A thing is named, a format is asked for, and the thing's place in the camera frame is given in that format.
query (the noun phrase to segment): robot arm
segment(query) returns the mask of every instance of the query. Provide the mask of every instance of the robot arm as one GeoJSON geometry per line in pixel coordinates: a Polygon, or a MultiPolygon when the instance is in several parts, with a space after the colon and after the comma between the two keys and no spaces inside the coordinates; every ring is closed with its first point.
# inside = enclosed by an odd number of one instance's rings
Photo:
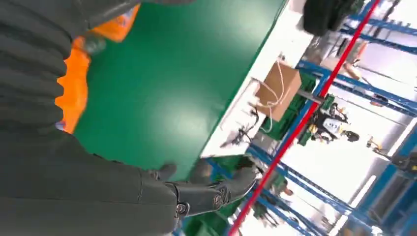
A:
{"type": "Polygon", "coordinates": [[[252,186],[248,171],[211,186],[156,181],[88,154],[55,128],[62,119],[57,78],[72,40],[139,2],[0,1],[0,235],[165,235],[181,204],[192,214],[217,210],[252,186]]]}

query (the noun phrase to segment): red pole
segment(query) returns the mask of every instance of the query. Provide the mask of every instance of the red pole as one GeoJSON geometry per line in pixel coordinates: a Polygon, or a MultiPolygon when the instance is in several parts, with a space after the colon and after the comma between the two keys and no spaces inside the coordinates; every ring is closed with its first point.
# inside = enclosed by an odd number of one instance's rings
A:
{"type": "MultiPolygon", "coordinates": [[[[320,96],[321,97],[325,97],[326,96],[326,94],[327,94],[327,92],[328,92],[331,84],[333,83],[334,79],[336,78],[337,74],[339,73],[340,68],[342,67],[343,63],[346,61],[346,58],[348,57],[350,51],[352,50],[352,48],[355,45],[357,39],[359,38],[360,33],[362,32],[363,28],[368,23],[369,18],[371,17],[372,12],[377,7],[379,1],[380,0],[375,0],[374,1],[374,3],[372,4],[372,7],[367,12],[366,16],[363,18],[363,21],[357,27],[357,30],[356,30],[356,32],[355,32],[355,34],[354,34],[351,42],[349,43],[348,47],[346,48],[345,52],[343,53],[342,57],[340,58],[339,62],[336,65],[336,67],[332,71],[332,73],[331,73],[328,81],[325,83],[325,85],[323,87],[323,90],[320,92],[320,96]]],[[[263,187],[265,185],[265,182],[269,179],[269,177],[272,174],[272,172],[274,171],[275,167],[281,161],[281,159],[284,156],[285,152],[291,146],[291,144],[293,143],[293,141],[296,138],[296,136],[298,135],[298,133],[301,131],[301,129],[304,127],[304,125],[308,122],[308,120],[310,119],[311,115],[313,115],[313,113],[316,111],[317,106],[318,106],[317,103],[313,103],[311,105],[310,109],[307,111],[307,113],[305,114],[305,116],[303,117],[303,119],[300,121],[300,124],[296,127],[296,129],[294,130],[294,132],[290,135],[289,139],[283,144],[282,150],[277,154],[277,156],[275,157],[275,159],[272,162],[271,166],[269,167],[268,171],[266,172],[266,174],[262,178],[261,182],[259,183],[258,187],[255,189],[254,193],[250,197],[248,203],[244,206],[243,210],[240,212],[238,218],[236,219],[234,225],[232,226],[232,228],[231,228],[231,230],[229,232],[229,236],[234,236],[235,233],[238,231],[238,228],[242,224],[242,222],[244,221],[245,216],[248,214],[248,212],[250,210],[250,207],[255,203],[256,199],[260,195],[260,193],[261,193],[261,191],[262,191],[262,189],[263,189],[263,187]]]]}

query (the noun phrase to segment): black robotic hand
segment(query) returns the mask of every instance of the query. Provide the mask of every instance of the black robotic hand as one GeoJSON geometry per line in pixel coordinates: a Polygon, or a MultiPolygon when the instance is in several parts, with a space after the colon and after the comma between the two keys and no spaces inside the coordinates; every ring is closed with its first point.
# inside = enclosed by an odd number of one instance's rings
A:
{"type": "Polygon", "coordinates": [[[232,179],[210,185],[185,182],[166,183],[177,195],[177,214],[180,218],[219,210],[244,197],[256,181],[257,170],[243,168],[232,179]]]}

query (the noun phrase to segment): metal frame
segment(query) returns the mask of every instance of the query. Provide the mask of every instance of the metal frame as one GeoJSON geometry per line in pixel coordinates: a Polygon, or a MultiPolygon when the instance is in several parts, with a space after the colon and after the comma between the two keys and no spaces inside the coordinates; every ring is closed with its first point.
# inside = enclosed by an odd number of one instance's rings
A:
{"type": "MultiPolygon", "coordinates": [[[[225,169],[223,169],[220,165],[218,165],[216,162],[212,161],[210,158],[206,159],[206,161],[213,167],[213,175],[215,176],[217,174],[221,174],[225,178],[231,178],[232,175],[225,169]]],[[[268,195],[269,197],[274,198],[277,202],[280,202],[281,204],[285,204],[283,201],[281,201],[279,198],[271,194],[269,191],[263,190],[263,193],[268,195]]],[[[246,197],[250,197],[252,195],[252,191],[249,192],[246,197]]],[[[297,218],[300,219],[300,221],[305,224],[308,228],[312,229],[313,232],[307,231],[303,229],[299,224],[295,223],[292,219],[290,219],[288,216],[286,216],[284,213],[281,212],[280,209],[278,209],[276,206],[270,204],[267,200],[263,199],[262,197],[258,197],[257,201],[261,203],[262,205],[266,206],[269,210],[271,210],[274,214],[276,214],[278,217],[283,219],[287,224],[292,226],[294,229],[296,229],[298,232],[300,232],[303,235],[317,235],[317,236],[325,236],[327,235],[323,230],[319,229],[316,225],[314,225],[312,222],[310,222],[308,219],[303,217],[300,213],[292,209],[291,207],[288,207],[289,212],[294,214],[297,218]]]]}
{"type": "MultiPolygon", "coordinates": [[[[363,21],[366,12],[370,9],[370,6],[372,5],[372,3],[374,1],[375,0],[371,0],[363,8],[361,13],[356,14],[356,15],[351,15],[351,16],[349,16],[349,19],[355,20],[355,21],[360,21],[360,22],[363,21]]],[[[378,20],[378,19],[369,19],[367,24],[371,25],[371,26],[374,26],[374,27],[387,29],[390,32],[395,31],[395,32],[400,32],[400,33],[404,33],[404,34],[417,36],[417,29],[414,29],[414,28],[410,27],[410,25],[411,25],[410,23],[407,23],[404,26],[402,22],[395,22],[393,20],[385,21],[385,20],[378,20]]],[[[355,33],[355,29],[353,29],[349,26],[346,26],[346,27],[347,27],[347,29],[341,29],[340,32],[345,33],[345,34],[349,34],[349,35],[353,35],[355,33]]],[[[372,42],[372,43],[378,43],[378,44],[384,45],[386,47],[391,47],[391,48],[394,48],[394,49],[397,49],[397,50],[401,50],[403,52],[407,52],[407,53],[417,55],[417,48],[416,47],[409,47],[409,46],[406,46],[406,45],[401,45],[401,44],[398,44],[398,43],[394,43],[394,42],[391,42],[391,41],[388,41],[388,40],[384,40],[384,39],[380,39],[380,38],[377,38],[377,37],[369,36],[369,35],[366,35],[366,34],[361,34],[360,38],[362,38],[366,41],[372,42]]]]}
{"type": "MultiPolygon", "coordinates": [[[[252,154],[255,157],[258,157],[261,161],[266,163],[267,165],[271,164],[271,159],[273,156],[262,150],[261,148],[258,148],[256,146],[251,146],[248,149],[248,152],[252,154]]],[[[336,211],[341,213],[342,215],[348,216],[349,219],[363,225],[368,229],[369,232],[372,231],[372,226],[377,226],[378,223],[374,220],[370,219],[365,214],[361,213],[360,211],[355,210],[351,206],[349,206],[344,201],[338,199],[331,193],[327,192],[325,189],[320,187],[319,185],[313,183],[312,181],[308,180],[308,178],[304,177],[297,171],[295,171],[292,168],[289,168],[287,165],[280,163],[279,166],[275,168],[277,172],[279,172],[281,175],[284,175],[292,182],[296,183],[309,193],[311,193],[313,196],[318,198],[319,200],[323,201],[324,203],[329,204],[332,206],[336,211]]]]}
{"type": "MultiPolygon", "coordinates": [[[[298,64],[298,67],[302,71],[312,73],[312,74],[316,74],[316,75],[327,75],[327,74],[330,73],[330,70],[328,70],[327,68],[324,68],[324,67],[319,66],[319,65],[315,65],[315,64],[313,64],[309,61],[305,61],[305,60],[301,60],[298,64]]],[[[387,106],[388,108],[391,108],[395,111],[401,112],[405,115],[409,115],[411,117],[417,117],[417,102],[411,101],[407,98],[400,97],[398,95],[387,92],[387,91],[382,90],[380,88],[376,88],[376,87],[371,86],[369,84],[359,82],[357,80],[354,80],[354,79],[349,78],[349,77],[344,76],[344,75],[340,75],[340,74],[337,75],[337,79],[339,79],[341,81],[344,81],[346,83],[349,83],[353,87],[349,87],[349,86],[343,85],[343,84],[338,83],[338,82],[333,82],[332,85],[335,86],[335,87],[341,88],[343,90],[351,92],[355,95],[358,95],[358,96],[363,97],[365,99],[368,99],[370,101],[378,102],[381,105],[387,106]],[[395,106],[393,104],[382,102],[382,101],[380,101],[376,98],[373,98],[372,96],[369,96],[367,94],[362,93],[361,91],[358,91],[355,88],[362,88],[362,89],[365,89],[367,91],[376,93],[376,94],[378,94],[382,97],[387,98],[390,101],[393,101],[393,102],[399,104],[400,106],[395,106]]]]}

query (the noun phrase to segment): green table surface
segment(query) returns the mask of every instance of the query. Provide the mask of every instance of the green table surface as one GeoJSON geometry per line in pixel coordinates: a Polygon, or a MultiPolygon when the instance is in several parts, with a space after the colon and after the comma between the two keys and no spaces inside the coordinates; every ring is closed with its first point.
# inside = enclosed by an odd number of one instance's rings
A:
{"type": "Polygon", "coordinates": [[[75,135],[89,152],[186,178],[285,0],[143,4],[121,44],[92,58],[75,135]]]}

